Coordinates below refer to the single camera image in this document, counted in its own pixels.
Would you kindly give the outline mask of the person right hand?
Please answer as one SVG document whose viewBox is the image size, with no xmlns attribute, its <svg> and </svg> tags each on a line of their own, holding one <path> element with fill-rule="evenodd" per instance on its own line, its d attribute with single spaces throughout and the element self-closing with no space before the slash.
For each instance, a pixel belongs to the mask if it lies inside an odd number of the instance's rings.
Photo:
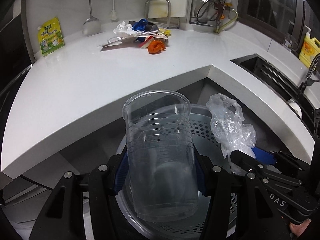
<svg viewBox="0 0 320 240">
<path fill-rule="evenodd" d="M 311 220 L 310 219 L 306 219 L 303 223 L 298 224 L 298 225 L 290 223 L 289 227 L 290 227 L 291 232 L 296 237 L 299 237 L 306 230 L 306 228 L 308 227 L 308 225 L 310 223 L 311 223 Z"/>
</svg>

